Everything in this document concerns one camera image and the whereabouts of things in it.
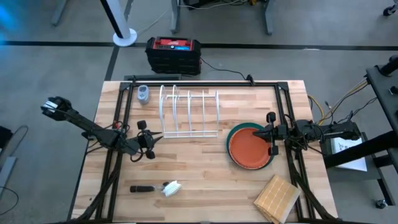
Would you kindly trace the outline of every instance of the black battery box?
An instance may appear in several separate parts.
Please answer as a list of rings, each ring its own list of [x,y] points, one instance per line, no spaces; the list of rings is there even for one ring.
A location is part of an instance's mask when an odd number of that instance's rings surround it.
[[[175,37],[152,37],[145,50],[148,62],[156,73],[198,75],[200,43]]]

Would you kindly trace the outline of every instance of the wire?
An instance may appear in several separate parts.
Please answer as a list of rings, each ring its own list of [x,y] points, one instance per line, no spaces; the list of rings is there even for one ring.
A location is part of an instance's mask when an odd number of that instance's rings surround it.
[[[368,81],[366,80],[366,78],[362,79],[359,83],[357,83],[354,87],[352,87],[352,89],[348,90],[347,93],[345,93],[335,104],[334,106],[331,107],[331,109],[327,112],[327,114],[325,114],[324,116],[321,117],[321,119],[318,121],[318,124],[321,125],[323,123],[323,120],[326,118],[326,116],[328,116],[328,114],[331,113],[331,111],[333,110],[333,112],[335,111],[335,106],[341,101],[341,99],[343,99],[345,96],[349,95],[350,93],[358,90],[359,88],[363,87],[363,85],[367,85]]]
[[[92,149],[92,150],[90,150],[90,151],[87,151],[87,152],[86,152],[86,155],[89,154],[89,153],[91,153],[91,152],[94,152],[95,150],[102,149],[102,148],[104,148],[104,147],[103,147],[103,146],[96,147],[96,148],[94,148],[94,149]]]
[[[233,1],[233,2],[228,2],[228,3],[223,3],[223,4],[217,4],[217,5],[215,5],[215,6],[210,6],[210,7],[200,7],[200,8],[193,7],[193,6],[182,6],[182,5],[180,5],[180,4],[179,4],[178,6],[180,6],[180,7],[189,7],[189,8],[191,8],[191,9],[205,10],[205,9],[211,9],[211,8],[218,7],[218,6],[234,5],[234,3],[237,3],[237,2],[242,2],[242,4],[243,4],[243,3],[247,2],[247,1],[248,1],[248,0],[235,0],[235,1]]]
[[[319,125],[314,124],[314,123],[310,124],[310,126],[311,126],[311,127],[317,127],[317,128],[318,128],[319,132],[321,132],[321,136],[320,136],[320,139],[319,139],[319,140],[320,140],[320,143],[325,142],[325,133],[322,131],[322,128],[319,127]]]
[[[288,119],[290,119],[291,121],[293,121],[292,117],[289,114],[285,114],[285,117],[287,117]]]
[[[17,197],[17,201],[15,202],[15,204],[14,204],[10,209],[6,210],[5,212],[0,213],[0,215],[5,215],[7,212],[11,211],[13,208],[15,208],[15,206],[17,206],[17,204],[18,204],[18,202],[19,202],[19,196],[18,196],[17,192],[15,192],[15,191],[9,189],[8,187],[1,187],[1,186],[0,186],[0,188],[12,192],[12,193]]]
[[[337,106],[334,107],[334,109],[332,108],[332,109],[330,110],[330,112],[331,112],[331,111],[335,112],[335,111],[337,110],[337,108],[342,104],[342,102],[343,102],[345,99],[347,99],[348,97],[354,95],[355,93],[357,93],[357,92],[363,90],[365,87],[367,87],[367,85],[363,85],[360,89],[356,90],[355,92],[353,92],[353,93],[351,93],[351,94],[349,94],[349,95],[346,95],[346,96],[337,104]],[[318,124],[321,125],[322,122],[323,122],[324,120],[327,120],[327,119],[329,119],[329,118],[331,118],[331,116],[319,120],[319,121],[318,121]]]
[[[140,29],[139,31],[137,31],[137,34],[146,31],[147,29],[151,28],[153,25],[155,25],[156,23],[159,22],[159,20],[166,14],[166,12],[168,12],[170,9],[167,9],[166,11],[164,11],[153,23],[151,23],[149,26]]]
[[[356,114],[358,114],[363,108],[365,108],[367,105],[370,105],[371,103],[374,103],[377,100],[377,97],[370,99],[363,107],[356,109],[355,112],[353,113],[353,111],[351,111],[349,113],[349,115],[346,116],[346,118],[343,118],[341,120],[339,120],[337,123],[340,123],[346,119],[350,120],[351,118],[353,118],[353,116],[355,116]]]
[[[310,96],[308,96],[307,95],[307,97],[308,97],[308,99],[310,100],[310,102],[311,102],[311,104],[310,104],[310,107],[311,107],[311,110],[312,110],[312,106],[313,106],[313,101],[312,101],[312,98],[310,98]]]
[[[322,153],[322,152],[321,152],[321,151],[319,151],[318,149],[315,149],[315,148],[313,148],[313,147],[309,146],[307,142],[306,142],[306,145],[305,145],[305,146],[303,146],[303,145],[302,145],[302,144],[300,144],[298,141],[296,141],[296,140],[294,140],[294,139],[292,139],[292,138],[288,138],[288,140],[291,140],[292,142],[294,142],[294,143],[298,144],[298,146],[300,146],[300,147],[301,147],[302,149],[304,149],[304,150],[307,150],[307,147],[309,147],[310,149],[312,149],[312,150],[314,150],[314,151],[316,151],[316,152],[318,152],[318,153],[320,153],[321,155],[323,155],[323,156],[324,156],[324,153]]]
[[[331,106],[329,105],[329,103],[327,102],[327,101],[325,101],[325,104],[327,105],[327,107],[329,108],[329,110],[331,110]],[[334,119],[334,117],[333,117],[333,111],[331,110],[330,111],[330,113],[331,113],[331,121],[330,121],[330,124],[329,125],[331,125],[332,123],[333,123],[333,119]]]
[[[91,147],[95,146],[97,143],[98,143],[98,141],[96,141],[94,144],[92,144],[92,145],[88,146],[88,147],[87,147],[87,149],[89,149],[89,148],[91,148]]]
[[[318,103],[318,101],[310,95],[307,95],[311,100],[313,100],[313,102],[316,104],[316,106],[318,107],[319,111],[321,112],[321,118],[323,117],[323,109],[321,107],[321,105]]]
[[[202,57],[200,57],[200,59],[201,59],[201,61],[202,61],[203,63],[207,64],[210,68],[212,68],[212,69],[214,69],[214,70],[221,71],[221,72],[232,72],[232,73],[237,73],[237,74],[240,74],[240,75],[242,76],[243,80],[246,80],[245,77],[244,77],[244,75],[243,75],[241,72],[232,71],[232,70],[229,70],[229,69],[219,69],[219,68],[215,68],[215,67],[211,66],[209,63],[207,63]]]
[[[139,152],[139,157],[137,159],[132,159],[132,156],[130,156],[130,160],[131,162],[138,162],[142,159],[142,157],[144,156],[144,151],[142,150],[142,148],[139,148],[140,152]]]
[[[222,2],[225,2],[225,3],[230,3],[229,5],[230,6],[241,6],[241,5],[243,5],[245,2],[247,2],[247,1],[241,1],[241,2],[237,2],[236,4],[234,4],[233,2],[231,2],[231,1],[227,1],[227,0],[221,0]]]

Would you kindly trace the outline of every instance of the black clamp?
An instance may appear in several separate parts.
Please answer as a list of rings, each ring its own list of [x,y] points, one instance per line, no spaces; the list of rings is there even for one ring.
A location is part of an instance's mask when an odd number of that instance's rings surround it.
[[[129,83],[129,82],[122,82],[122,83],[120,83],[119,91],[127,90],[127,89],[130,87],[130,84],[131,84],[131,83]]]
[[[256,85],[256,82],[254,81],[254,79],[253,79],[253,77],[251,75],[247,75],[246,81],[249,81],[251,86],[255,86]]]

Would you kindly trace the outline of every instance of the black handle brush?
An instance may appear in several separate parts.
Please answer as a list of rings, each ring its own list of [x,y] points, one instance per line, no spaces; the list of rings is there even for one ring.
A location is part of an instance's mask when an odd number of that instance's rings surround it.
[[[130,193],[143,193],[155,191],[154,186],[130,186]]]

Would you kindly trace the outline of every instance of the wooden table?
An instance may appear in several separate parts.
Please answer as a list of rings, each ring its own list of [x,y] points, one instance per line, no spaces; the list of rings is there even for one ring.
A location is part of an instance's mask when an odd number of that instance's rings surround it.
[[[288,83],[295,118],[312,119],[304,82],[300,80]],[[104,82],[95,118],[95,123],[100,126],[112,123],[118,89],[119,82]],[[253,205],[253,201],[273,175],[277,174],[290,181],[283,142],[278,142],[279,155],[275,156],[269,166],[260,170],[244,170],[236,166],[226,153],[225,143],[229,131],[237,124],[254,122],[266,125],[266,114],[270,111],[277,113],[278,110],[275,91],[273,88],[261,86],[180,88],[180,91],[187,90],[200,93],[204,90],[206,94],[213,94],[218,90],[219,137],[162,139],[155,146],[154,160],[144,157],[141,161],[132,163],[129,156],[124,155],[113,221],[266,222],[267,220]],[[136,100],[134,90],[129,137],[137,134],[136,123],[142,119],[146,120],[147,127],[151,131],[162,131],[159,119],[159,87],[150,87],[150,95],[149,104],[141,106]],[[170,108],[171,104],[165,105],[166,126],[172,124]],[[124,103],[121,111],[122,120]],[[206,103],[206,125],[215,123],[215,111],[210,103],[209,105]],[[193,125],[201,124],[201,113],[201,109],[196,110],[193,106]],[[178,115],[186,117],[186,114],[187,110],[180,106]],[[179,125],[181,129],[185,129],[188,124],[182,122]],[[311,143],[311,146],[320,148],[317,142]],[[72,218],[79,216],[98,193],[105,157],[105,149],[86,156]],[[303,157],[311,190],[328,212],[337,217],[322,155],[314,151],[303,151]],[[182,189],[169,198],[165,198],[159,191],[143,194],[129,192],[131,185],[160,186],[163,182],[171,180],[178,180],[182,184]],[[308,217],[303,195],[301,197],[305,217]],[[103,216],[108,211],[107,204],[105,203]],[[296,220],[293,208],[287,221]]]

